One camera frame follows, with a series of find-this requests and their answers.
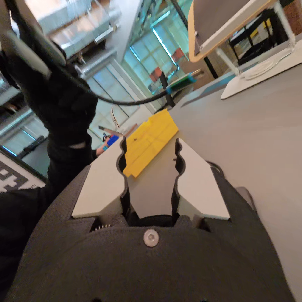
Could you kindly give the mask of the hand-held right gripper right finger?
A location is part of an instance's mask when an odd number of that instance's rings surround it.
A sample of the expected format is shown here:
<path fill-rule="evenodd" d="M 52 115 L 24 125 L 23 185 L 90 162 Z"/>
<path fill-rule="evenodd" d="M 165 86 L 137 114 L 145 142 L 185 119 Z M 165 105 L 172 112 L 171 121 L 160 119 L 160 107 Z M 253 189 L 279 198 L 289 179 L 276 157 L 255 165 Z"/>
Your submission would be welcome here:
<path fill-rule="evenodd" d="M 229 220 L 230 214 L 210 165 L 180 138 L 176 139 L 175 155 L 179 174 L 172 192 L 172 217 Z"/>

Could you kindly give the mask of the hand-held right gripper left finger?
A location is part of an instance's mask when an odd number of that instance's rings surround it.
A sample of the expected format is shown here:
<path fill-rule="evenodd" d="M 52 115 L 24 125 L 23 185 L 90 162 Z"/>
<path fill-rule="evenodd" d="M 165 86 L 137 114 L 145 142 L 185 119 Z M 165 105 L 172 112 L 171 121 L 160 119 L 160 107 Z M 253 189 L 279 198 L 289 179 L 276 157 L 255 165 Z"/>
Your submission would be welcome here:
<path fill-rule="evenodd" d="M 90 164 L 72 218 L 113 218 L 129 212 L 126 151 L 126 138 L 119 137 Z"/>

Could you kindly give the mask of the yellow plastic bin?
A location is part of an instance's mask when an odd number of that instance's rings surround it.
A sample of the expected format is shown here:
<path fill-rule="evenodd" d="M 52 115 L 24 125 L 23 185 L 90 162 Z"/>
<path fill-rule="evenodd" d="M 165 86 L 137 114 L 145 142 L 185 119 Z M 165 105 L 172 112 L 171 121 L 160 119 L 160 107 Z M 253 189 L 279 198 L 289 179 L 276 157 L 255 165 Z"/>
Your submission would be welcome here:
<path fill-rule="evenodd" d="M 148 164 L 160 153 L 179 129 L 167 109 L 151 116 L 127 139 L 126 177 L 138 177 Z"/>

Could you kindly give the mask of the person's left hand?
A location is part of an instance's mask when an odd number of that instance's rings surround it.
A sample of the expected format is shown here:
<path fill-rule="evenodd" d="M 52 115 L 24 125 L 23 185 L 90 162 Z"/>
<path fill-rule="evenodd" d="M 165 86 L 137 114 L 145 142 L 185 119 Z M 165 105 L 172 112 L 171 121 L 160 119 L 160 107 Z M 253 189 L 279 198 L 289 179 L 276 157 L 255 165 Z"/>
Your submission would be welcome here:
<path fill-rule="evenodd" d="M 96 112 L 95 96 L 58 71 L 51 71 L 47 78 L 15 55 L 1 54 L 1 72 L 10 84 L 15 82 L 28 106 L 42 121 L 49 133 L 49 144 L 91 149 L 88 128 Z"/>

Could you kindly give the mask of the printed paper strip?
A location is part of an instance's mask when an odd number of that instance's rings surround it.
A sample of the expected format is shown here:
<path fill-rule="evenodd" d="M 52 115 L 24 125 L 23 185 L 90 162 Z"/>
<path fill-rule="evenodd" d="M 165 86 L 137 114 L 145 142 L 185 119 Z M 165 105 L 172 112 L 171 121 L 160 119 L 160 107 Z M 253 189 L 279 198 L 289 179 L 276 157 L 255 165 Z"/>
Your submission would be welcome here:
<path fill-rule="evenodd" d="M 119 125 L 119 123 L 118 123 L 118 121 L 117 121 L 117 119 L 114 115 L 114 107 L 113 106 L 111 107 L 111 119 L 112 119 L 112 122 L 114 123 L 115 128 L 119 129 L 120 125 Z"/>

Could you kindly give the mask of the printed marker sign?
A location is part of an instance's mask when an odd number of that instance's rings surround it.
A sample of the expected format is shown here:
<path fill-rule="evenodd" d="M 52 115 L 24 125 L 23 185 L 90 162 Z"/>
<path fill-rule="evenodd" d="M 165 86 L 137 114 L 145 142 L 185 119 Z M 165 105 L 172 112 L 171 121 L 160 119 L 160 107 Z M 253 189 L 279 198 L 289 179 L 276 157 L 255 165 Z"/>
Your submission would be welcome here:
<path fill-rule="evenodd" d="M 37 176 L 21 167 L 4 154 L 0 154 L 0 192 L 44 187 Z"/>

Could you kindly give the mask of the teal desk hatch cover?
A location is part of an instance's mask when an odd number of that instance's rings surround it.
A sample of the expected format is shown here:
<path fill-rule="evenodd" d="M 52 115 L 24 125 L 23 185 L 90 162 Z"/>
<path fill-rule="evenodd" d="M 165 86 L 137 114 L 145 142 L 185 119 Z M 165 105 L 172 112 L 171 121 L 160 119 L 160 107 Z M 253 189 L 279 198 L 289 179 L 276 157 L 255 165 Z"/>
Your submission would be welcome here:
<path fill-rule="evenodd" d="M 190 101 L 187 101 L 185 102 L 183 105 L 181 105 L 181 107 L 184 107 L 190 103 L 193 103 L 197 100 L 200 100 L 208 95 L 211 95 L 219 90 L 222 90 L 222 89 L 225 89 L 227 84 L 233 79 L 235 78 L 236 75 L 235 74 L 232 74 L 232 75 L 229 75 L 227 76 L 226 78 L 224 79 L 221 79 L 219 82 L 217 83 L 214 83 L 214 84 L 211 84 L 209 87 L 207 87 L 198 97 L 190 100 Z"/>

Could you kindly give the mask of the black mesh office chair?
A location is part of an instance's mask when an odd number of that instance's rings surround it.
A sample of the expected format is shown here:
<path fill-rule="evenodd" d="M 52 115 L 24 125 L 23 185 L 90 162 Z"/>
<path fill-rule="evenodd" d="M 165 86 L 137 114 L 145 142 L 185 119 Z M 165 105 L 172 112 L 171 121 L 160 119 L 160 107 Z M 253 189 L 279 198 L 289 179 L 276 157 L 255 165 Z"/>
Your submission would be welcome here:
<path fill-rule="evenodd" d="M 173 100 L 173 97 L 171 96 L 171 90 L 168 88 L 168 81 L 167 81 L 167 78 L 166 78 L 163 71 L 162 71 L 159 79 L 160 79 L 160 82 L 161 82 L 162 87 L 163 87 L 164 92 L 165 92 L 166 102 L 171 108 L 173 108 L 176 104 Z"/>

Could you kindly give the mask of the black vertical pole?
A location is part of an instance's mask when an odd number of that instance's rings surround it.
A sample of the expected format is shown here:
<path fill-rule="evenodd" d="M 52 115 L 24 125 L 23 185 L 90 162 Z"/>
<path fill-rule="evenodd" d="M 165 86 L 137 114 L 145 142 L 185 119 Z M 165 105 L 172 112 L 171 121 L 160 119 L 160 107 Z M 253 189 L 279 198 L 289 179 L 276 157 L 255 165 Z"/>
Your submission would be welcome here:
<path fill-rule="evenodd" d="M 181 21 L 183 22 L 184 26 L 186 27 L 187 31 L 188 31 L 188 21 L 187 21 L 187 18 L 185 16 L 185 14 L 183 13 L 181 7 L 179 6 L 178 4 L 178 1 L 177 0 L 171 0 L 175 10 L 177 11 Z M 213 75 L 214 79 L 217 79 L 218 78 L 218 75 L 214 69 L 214 67 L 212 66 L 210 60 L 208 57 L 205 57 L 204 58 L 204 62 L 206 63 L 207 67 L 209 68 L 209 71 L 210 73 Z"/>

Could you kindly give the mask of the white stand with wooden board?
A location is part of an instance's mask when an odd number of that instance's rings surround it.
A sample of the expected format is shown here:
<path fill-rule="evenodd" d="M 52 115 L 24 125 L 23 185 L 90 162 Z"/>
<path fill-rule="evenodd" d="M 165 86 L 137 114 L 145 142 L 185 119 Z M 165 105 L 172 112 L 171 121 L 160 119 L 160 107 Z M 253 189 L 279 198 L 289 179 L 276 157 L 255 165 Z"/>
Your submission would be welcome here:
<path fill-rule="evenodd" d="M 287 48 L 262 63 L 241 72 L 220 46 L 265 9 L 273 9 L 283 26 L 289 43 Z M 212 51 L 235 73 L 221 95 L 221 100 L 289 70 L 302 62 L 301 41 L 296 41 L 289 21 L 277 0 L 192 1 L 188 14 L 189 60 L 199 62 Z"/>

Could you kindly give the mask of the silver rectangular ventilation duct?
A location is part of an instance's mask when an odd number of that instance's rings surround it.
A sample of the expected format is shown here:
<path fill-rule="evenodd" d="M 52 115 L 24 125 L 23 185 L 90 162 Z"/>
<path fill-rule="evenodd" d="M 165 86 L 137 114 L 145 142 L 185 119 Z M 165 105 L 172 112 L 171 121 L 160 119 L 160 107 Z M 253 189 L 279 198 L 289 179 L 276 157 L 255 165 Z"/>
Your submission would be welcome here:
<path fill-rule="evenodd" d="M 29 4 L 43 32 L 67 58 L 91 43 L 99 44 L 116 31 L 121 10 L 101 1 L 38 1 Z"/>

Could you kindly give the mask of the silver spiral ventilation duct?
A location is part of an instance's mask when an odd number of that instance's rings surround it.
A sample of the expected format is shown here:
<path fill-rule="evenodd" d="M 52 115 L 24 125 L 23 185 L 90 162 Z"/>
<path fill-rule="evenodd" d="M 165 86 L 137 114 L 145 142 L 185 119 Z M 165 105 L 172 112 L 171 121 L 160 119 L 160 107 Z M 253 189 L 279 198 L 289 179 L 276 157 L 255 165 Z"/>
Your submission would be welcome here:
<path fill-rule="evenodd" d="M 88 79 L 104 68 L 116 56 L 117 51 L 115 48 L 112 48 L 93 55 L 83 65 L 74 64 L 74 67 L 81 78 Z"/>

